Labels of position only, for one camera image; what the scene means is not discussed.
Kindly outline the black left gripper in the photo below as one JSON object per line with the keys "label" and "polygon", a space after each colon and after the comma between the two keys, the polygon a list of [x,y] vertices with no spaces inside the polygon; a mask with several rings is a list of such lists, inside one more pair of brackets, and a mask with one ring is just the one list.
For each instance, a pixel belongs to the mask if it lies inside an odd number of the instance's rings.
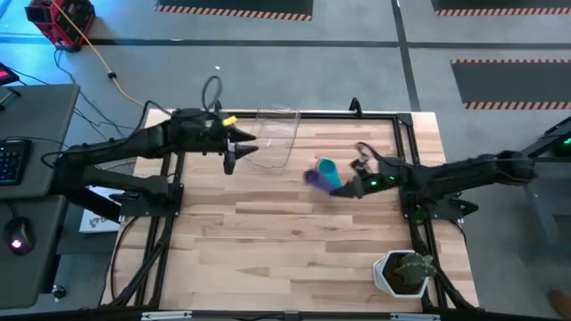
{"label": "black left gripper", "polygon": [[[174,152],[222,154],[228,151],[228,140],[242,143],[256,139],[256,136],[239,128],[231,128],[228,133],[222,125],[221,115],[215,111],[184,109],[174,111],[171,117],[171,144]],[[236,145],[234,155],[241,159],[258,150],[259,147],[254,145]]]}

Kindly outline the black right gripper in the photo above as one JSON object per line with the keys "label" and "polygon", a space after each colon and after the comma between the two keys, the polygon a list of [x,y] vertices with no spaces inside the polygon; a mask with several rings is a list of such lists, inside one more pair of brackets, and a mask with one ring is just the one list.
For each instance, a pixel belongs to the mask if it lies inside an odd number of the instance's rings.
{"label": "black right gripper", "polygon": [[401,185],[401,170],[404,163],[393,157],[376,159],[377,169],[373,170],[368,163],[370,159],[359,158],[352,162],[355,177],[343,186],[335,189],[332,195],[343,198],[361,199],[364,192],[381,192]]}

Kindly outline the teal measuring cup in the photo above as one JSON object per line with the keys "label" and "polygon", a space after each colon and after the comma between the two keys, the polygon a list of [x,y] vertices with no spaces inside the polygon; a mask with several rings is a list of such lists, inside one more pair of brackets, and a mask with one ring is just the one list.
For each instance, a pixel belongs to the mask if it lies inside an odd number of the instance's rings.
{"label": "teal measuring cup", "polygon": [[320,158],[317,162],[317,171],[320,172],[334,188],[342,186],[337,166],[335,162],[329,158]]}

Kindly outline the clear plastic basket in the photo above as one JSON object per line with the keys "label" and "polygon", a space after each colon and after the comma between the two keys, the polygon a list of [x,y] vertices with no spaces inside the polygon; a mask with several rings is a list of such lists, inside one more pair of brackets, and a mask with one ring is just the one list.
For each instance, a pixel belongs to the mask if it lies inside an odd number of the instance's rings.
{"label": "clear plastic basket", "polygon": [[301,113],[291,107],[273,104],[258,109],[251,133],[257,136],[258,151],[244,157],[255,167],[267,170],[284,169],[290,159],[301,120]]}

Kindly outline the purple measuring cup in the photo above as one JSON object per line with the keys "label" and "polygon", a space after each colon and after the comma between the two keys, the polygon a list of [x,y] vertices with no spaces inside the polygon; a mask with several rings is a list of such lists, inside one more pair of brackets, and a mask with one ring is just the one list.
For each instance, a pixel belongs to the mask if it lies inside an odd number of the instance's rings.
{"label": "purple measuring cup", "polygon": [[317,170],[306,170],[303,173],[303,180],[306,185],[310,185],[323,192],[329,193],[335,189],[330,180]]}

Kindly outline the cactus in white pot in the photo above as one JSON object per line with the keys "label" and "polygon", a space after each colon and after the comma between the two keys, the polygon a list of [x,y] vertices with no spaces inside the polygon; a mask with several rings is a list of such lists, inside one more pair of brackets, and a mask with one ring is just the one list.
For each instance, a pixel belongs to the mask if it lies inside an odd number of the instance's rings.
{"label": "cactus in white pot", "polygon": [[391,250],[372,267],[375,287],[393,298],[420,299],[436,275],[433,257],[413,250]]}

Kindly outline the black hazard-striped floor mat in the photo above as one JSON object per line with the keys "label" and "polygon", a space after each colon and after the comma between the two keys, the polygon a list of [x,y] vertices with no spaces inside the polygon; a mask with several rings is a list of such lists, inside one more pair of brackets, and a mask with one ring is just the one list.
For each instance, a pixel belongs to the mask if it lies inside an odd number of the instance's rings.
{"label": "black hazard-striped floor mat", "polygon": [[571,110],[571,59],[453,59],[468,110]]}
{"label": "black hazard-striped floor mat", "polygon": [[431,0],[437,16],[571,14],[571,0]]}
{"label": "black hazard-striped floor mat", "polygon": [[156,12],[311,21],[314,0],[157,0]]}

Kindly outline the black diagonal desk beam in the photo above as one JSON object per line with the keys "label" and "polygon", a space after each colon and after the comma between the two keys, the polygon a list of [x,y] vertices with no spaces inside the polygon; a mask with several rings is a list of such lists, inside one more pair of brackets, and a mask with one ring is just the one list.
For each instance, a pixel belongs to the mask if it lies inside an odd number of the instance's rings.
{"label": "black diagonal desk beam", "polygon": [[90,210],[112,222],[120,222],[120,205],[89,189],[66,192],[64,195],[69,202],[83,209]]}

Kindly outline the white printed box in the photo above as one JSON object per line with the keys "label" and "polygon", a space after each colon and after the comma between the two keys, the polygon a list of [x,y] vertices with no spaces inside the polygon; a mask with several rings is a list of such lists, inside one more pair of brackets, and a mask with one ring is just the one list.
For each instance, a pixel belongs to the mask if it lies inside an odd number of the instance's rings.
{"label": "white printed box", "polygon": [[[103,196],[105,199],[110,200],[111,194],[119,194],[120,190],[110,189],[105,187],[92,187],[91,191]],[[91,210],[84,210],[81,223],[79,226],[79,232],[82,234],[95,234],[95,233],[111,233],[118,232],[120,229],[120,224],[110,221],[109,219],[103,218],[96,215]]]}

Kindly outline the dark grey desk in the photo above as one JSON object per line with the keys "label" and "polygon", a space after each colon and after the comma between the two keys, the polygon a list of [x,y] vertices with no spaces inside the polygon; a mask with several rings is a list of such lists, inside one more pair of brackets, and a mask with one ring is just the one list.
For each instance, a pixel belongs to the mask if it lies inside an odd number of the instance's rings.
{"label": "dark grey desk", "polygon": [[[31,307],[45,291],[67,201],[49,193],[54,172],[41,157],[62,149],[79,96],[76,85],[14,90],[20,94],[0,111],[0,141],[28,139],[31,151],[21,183],[0,186],[0,309]],[[4,242],[4,226],[16,217],[28,218],[35,236],[25,256],[14,255]]]}

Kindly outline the green-lit black device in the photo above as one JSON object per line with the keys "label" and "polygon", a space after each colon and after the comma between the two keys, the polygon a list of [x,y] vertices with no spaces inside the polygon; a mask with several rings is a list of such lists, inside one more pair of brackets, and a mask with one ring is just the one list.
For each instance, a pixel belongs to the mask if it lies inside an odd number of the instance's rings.
{"label": "green-lit black device", "polygon": [[562,158],[571,157],[571,136],[567,137],[560,144],[557,144],[552,149],[552,154],[555,157],[562,157]]}

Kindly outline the red black equipment case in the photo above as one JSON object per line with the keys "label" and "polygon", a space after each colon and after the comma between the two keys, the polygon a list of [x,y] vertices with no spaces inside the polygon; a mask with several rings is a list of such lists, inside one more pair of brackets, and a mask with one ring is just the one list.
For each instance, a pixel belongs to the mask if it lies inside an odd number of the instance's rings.
{"label": "red black equipment case", "polygon": [[29,22],[56,49],[77,52],[86,41],[95,21],[95,7],[90,0],[31,0],[24,8]]}

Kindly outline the person's shoe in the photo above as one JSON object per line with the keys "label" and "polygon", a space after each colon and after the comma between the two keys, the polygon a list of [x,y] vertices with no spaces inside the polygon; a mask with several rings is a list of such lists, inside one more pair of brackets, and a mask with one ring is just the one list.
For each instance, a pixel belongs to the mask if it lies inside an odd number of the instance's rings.
{"label": "person's shoe", "polygon": [[550,305],[565,320],[571,320],[571,294],[561,290],[548,292]]}

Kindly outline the black aluminium table frame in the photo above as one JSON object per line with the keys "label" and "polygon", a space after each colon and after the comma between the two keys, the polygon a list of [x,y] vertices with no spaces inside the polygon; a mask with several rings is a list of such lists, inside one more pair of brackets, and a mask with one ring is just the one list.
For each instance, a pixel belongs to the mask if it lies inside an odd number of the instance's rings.
{"label": "black aluminium table frame", "polygon": [[438,165],[445,156],[432,112],[303,111],[292,147],[269,141],[226,175],[218,155],[188,154],[185,188],[164,262],[142,301],[161,309],[260,312],[419,312],[418,299],[378,290],[372,267],[411,246],[395,190],[331,198],[302,174],[321,158],[342,179],[357,142],[387,156]]}

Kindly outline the grey metal bracket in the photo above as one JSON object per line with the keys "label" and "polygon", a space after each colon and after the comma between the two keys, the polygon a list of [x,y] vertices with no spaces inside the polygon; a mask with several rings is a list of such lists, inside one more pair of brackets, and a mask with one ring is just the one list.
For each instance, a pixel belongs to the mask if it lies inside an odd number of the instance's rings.
{"label": "grey metal bracket", "polygon": [[192,311],[147,311],[141,316],[140,321],[185,321],[193,317]]}
{"label": "grey metal bracket", "polygon": [[439,315],[424,313],[392,313],[391,321],[441,321]]}

